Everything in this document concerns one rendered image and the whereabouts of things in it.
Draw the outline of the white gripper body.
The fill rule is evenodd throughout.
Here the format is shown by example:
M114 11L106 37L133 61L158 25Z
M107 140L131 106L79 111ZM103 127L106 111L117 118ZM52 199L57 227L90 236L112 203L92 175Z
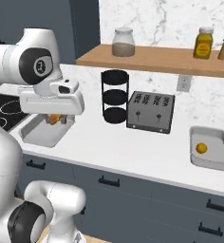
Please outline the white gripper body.
M33 90L20 94L21 109L30 114L81 115L84 112L84 97L80 91L59 96L40 96Z

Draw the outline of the orange chicken drumstick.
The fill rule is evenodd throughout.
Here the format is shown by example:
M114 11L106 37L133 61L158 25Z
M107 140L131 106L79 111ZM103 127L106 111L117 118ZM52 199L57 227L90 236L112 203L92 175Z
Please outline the orange chicken drumstick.
M49 116L49 118L50 118L50 124L55 124L62 118L62 115L52 114Z

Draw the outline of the grey tupperware container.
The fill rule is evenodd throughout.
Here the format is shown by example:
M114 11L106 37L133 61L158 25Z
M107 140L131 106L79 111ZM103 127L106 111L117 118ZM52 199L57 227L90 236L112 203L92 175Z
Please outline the grey tupperware container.
M206 153L200 155L196 146L203 142ZM190 128L190 160L195 166L224 171L224 131L205 126Z
M39 114L31 119L19 133L24 143L54 147L75 122L75 117L67 116L67 123L62 124L58 121L54 125L47 123L47 117Z

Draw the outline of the yellow lemon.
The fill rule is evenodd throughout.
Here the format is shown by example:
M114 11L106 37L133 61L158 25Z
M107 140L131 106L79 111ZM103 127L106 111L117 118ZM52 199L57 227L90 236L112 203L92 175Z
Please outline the yellow lemon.
M208 147L207 147L207 145L206 145L205 143L203 143L203 142L200 142L200 143L196 146L196 151L197 151L200 155L206 153L207 150L208 150Z

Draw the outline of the black hob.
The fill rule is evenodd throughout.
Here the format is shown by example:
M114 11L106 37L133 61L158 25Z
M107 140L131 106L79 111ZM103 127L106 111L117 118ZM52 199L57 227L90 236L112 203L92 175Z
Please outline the black hob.
M27 116L21 110L18 96L0 94L0 130L10 132Z

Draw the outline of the grey-blue drawer front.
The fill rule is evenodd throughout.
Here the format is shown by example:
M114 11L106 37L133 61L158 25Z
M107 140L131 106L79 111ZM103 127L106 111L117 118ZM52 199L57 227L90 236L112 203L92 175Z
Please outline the grey-blue drawer front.
M73 166L73 173L76 181L87 186L94 186L110 191L125 193L133 196L150 198L152 193L152 183L150 181L124 176L121 174L110 173L102 170L87 168L83 166ZM98 179L104 176L106 179L116 181L120 179L120 187L101 184Z
M45 170L27 167L26 162L31 159L33 159L34 163L38 164L43 164L45 162ZM24 192L28 184L34 180L56 181L68 184L74 181L73 168L68 163L31 155L24 155L23 162L24 165L18 181L21 192Z
M209 199L214 204L224 206L224 196L216 196L177 186L154 183L152 186L152 199L224 217L224 212L206 207Z
M172 226L179 230L201 237L209 237L224 243L224 217L203 213L201 211L150 200L147 204L146 218L157 223ZM211 229L221 228L222 236L206 234L198 230L199 223Z

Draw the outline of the black three-tier stand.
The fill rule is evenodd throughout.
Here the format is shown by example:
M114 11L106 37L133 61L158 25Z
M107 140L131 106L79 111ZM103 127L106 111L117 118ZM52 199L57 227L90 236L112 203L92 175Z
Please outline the black three-tier stand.
M129 93L129 74L119 69L101 73L103 118L118 124L126 121Z

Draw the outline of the dark blue tall cupboard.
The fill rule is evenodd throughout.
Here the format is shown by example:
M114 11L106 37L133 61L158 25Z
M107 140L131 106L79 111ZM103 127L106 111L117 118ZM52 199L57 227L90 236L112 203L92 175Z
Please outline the dark blue tall cupboard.
M75 57L101 43L99 0L70 0Z

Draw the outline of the silver four-slot toaster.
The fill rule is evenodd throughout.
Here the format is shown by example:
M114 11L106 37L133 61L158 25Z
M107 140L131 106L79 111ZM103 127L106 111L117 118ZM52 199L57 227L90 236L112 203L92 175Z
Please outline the silver four-slot toaster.
M126 127L169 134L174 107L174 95L134 91L127 106Z

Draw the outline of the glass jar with lid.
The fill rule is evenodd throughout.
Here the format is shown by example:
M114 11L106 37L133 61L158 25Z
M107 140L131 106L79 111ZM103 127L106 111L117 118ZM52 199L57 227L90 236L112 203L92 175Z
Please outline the glass jar with lid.
M127 58L135 55L135 41L133 29L116 28L112 41L112 55Z

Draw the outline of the grey-blue cupboard door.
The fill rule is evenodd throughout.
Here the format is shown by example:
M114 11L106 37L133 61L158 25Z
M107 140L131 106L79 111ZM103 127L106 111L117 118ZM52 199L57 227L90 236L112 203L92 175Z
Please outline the grey-blue cupboard door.
M85 188L84 215L79 223L83 234L111 243L145 243L142 219L148 200L104 189Z

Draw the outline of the yellow honey jar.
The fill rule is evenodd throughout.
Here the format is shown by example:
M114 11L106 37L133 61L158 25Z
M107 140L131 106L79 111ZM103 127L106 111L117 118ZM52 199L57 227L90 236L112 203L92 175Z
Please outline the yellow honey jar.
M209 59L213 45L213 28L201 27L196 37L194 57L197 59Z

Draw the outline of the wooden wall shelf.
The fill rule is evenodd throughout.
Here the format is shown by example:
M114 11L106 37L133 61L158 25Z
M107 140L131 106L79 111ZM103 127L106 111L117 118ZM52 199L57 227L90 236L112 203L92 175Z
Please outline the wooden wall shelf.
M111 54L110 45L98 45L76 60L77 65L224 78L224 61L213 50L208 60L195 59L186 48L136 47L133 57Z

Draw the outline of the grey wall outlet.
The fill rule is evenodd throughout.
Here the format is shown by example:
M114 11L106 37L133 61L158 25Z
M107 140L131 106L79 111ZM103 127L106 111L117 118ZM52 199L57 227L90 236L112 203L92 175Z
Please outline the grey wall outlet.
M189 92L193 77L190 75L179 75L177 78L177 91Z

